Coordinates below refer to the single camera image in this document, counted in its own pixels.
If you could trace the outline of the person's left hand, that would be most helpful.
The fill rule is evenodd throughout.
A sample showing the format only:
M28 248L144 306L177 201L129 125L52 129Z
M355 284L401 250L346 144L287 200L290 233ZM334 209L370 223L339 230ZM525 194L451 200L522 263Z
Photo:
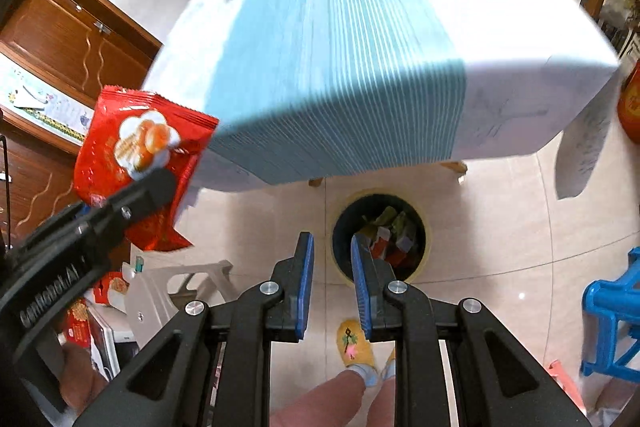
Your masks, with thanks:
M65 343L62 349L60 394L65 403L80 414L107 386L107 380L93 367L89 352L75 343Z

